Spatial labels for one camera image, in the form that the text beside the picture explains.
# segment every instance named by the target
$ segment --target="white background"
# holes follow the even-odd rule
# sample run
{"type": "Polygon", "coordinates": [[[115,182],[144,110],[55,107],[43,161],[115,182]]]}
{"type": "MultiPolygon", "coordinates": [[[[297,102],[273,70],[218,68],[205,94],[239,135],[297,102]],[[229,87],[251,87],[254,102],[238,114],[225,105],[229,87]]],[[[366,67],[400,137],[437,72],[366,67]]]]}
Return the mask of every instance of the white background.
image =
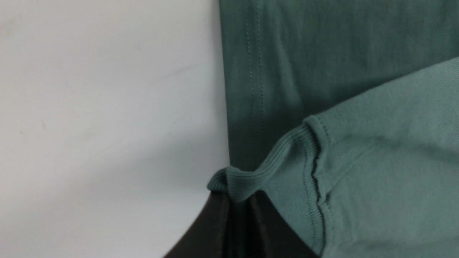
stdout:
{"type": "Polygon", "coordinates": [[[161,257],[227,148],[217,0],[0,0],[0,258],[161,257]]]}

